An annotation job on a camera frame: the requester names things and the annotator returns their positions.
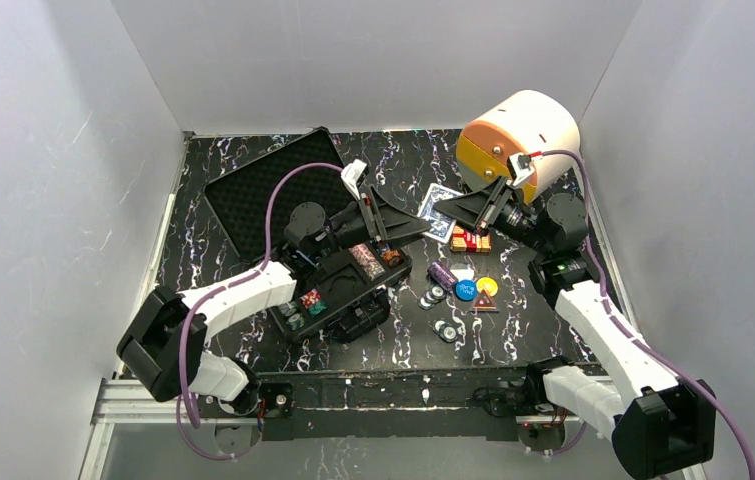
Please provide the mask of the red playing card deck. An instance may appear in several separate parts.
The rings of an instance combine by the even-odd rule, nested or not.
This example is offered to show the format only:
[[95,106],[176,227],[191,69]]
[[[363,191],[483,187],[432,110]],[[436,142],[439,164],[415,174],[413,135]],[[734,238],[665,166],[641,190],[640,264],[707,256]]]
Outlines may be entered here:
[[452,252],[488,254],[492,249],[491,237],[455,226],[451,233],[449,248]]

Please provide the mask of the purple poker chip stack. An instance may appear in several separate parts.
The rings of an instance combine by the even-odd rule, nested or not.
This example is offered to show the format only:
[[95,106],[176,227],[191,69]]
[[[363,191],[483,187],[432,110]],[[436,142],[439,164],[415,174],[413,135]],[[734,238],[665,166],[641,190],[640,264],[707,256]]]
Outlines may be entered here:
[[427,267],[428,276],[440,287],[450,291],[458,282],[458,278],[440,261],[434,261]]

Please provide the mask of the yellow dealer button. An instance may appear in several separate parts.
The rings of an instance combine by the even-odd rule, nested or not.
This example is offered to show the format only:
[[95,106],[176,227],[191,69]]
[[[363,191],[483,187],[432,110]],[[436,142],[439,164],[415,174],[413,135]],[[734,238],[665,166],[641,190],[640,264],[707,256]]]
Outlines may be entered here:
[[490,297],[495,297],[499,291],[498,283],[490,277],[481,277],[475,284],[479,292],[485,292]]

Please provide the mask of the red triangle card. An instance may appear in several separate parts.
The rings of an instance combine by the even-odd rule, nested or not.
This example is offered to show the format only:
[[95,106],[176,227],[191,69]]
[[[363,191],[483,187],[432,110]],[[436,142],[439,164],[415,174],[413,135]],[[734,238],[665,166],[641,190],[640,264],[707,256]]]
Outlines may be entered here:
[[478,293],[473,301],[471,309],[475,312],[496,313],[500,311],[500,308],[486,291],[480,291]]

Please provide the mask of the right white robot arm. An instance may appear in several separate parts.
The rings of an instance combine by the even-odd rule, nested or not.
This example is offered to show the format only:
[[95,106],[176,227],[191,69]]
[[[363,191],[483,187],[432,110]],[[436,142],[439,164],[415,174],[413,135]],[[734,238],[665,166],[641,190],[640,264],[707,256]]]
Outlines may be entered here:
[[709,386],[687,384],[639,347],[630,326],[614,321],[614,304],[603,295],[602,268],[589,245],[584,202],[556,194],[539,213],[523,193],[500,177],[484,189],[439,200],[435,211],[471,233],[490,229],[538,250],[528,265],[534,288],[574,328],[610,378],[603,384],[563,356],[531,363],[519,387],[488,391],[491,405],[559,407],[610,440],[617,460],[633,479],[653,479],[711,460],[716,409]]

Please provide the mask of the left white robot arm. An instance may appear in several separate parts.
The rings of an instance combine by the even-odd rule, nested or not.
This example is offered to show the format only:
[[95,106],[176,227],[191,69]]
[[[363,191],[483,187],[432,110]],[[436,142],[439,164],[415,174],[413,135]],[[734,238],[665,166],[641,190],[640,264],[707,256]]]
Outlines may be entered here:
[[294,343],[315,334],[338,343],[362,337],[389,318],[388,291],[412,269],[402,248],[429,228],[372,188],[334,216],[303,202],[271,260],[208,287],[155,287],[116,354],[158,402],[183,393],[240,401],[258,381],[244,362],[208,351],[215,336],[265,312]]

